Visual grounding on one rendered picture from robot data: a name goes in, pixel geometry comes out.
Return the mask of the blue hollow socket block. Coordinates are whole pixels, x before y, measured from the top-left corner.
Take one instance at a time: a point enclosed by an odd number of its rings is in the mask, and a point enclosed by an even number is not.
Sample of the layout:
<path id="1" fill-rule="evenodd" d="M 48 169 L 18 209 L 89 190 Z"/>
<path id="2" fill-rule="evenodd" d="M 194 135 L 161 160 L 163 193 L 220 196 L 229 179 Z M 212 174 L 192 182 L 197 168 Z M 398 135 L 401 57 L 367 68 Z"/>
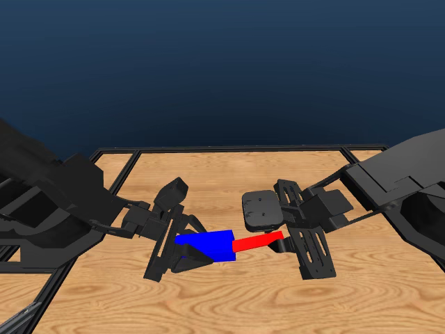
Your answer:
<path id="1" fill-rule="evenodd" d="M 214 262 L 236 260 L 236 253 L 232 248 L 234 240 L 232 230 L 179 234 L 175 237 L 176 244 L 189 244 L 210 257 Z"/>

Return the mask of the thin red peg bar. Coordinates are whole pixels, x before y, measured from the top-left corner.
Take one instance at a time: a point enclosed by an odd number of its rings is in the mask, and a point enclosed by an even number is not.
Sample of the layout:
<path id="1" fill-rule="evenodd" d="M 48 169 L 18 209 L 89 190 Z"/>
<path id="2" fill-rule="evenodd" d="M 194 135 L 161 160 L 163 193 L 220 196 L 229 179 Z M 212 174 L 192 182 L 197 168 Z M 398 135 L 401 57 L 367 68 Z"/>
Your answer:
<path id="1" fill-rule="evenodd" d="M 269 244 L 277 240 L 283 240 L 283 239 L 284 235 L 282 234 L 281 231 L 259 234 L 253 237 L 247 237 L 243 239 L 237 239 L 233 240 L 232 242 L 232 251 L 234 253 L 238 253 L 241 251 L 247 251 L 254 248 L 260 248 L 268 246 Z"/>

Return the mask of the grey aluminium strut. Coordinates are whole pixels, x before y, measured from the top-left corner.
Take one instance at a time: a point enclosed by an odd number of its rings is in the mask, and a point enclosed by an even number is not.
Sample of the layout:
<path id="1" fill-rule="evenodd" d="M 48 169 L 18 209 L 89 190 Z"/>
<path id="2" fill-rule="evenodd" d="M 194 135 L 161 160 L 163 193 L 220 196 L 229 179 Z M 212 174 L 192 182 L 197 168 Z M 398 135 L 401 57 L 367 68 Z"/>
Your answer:
<path id="1" fill-rule="evenodd" d="M 26 334 L 41 302 L 32 302 L 0 325 L 0 334 Z"/>

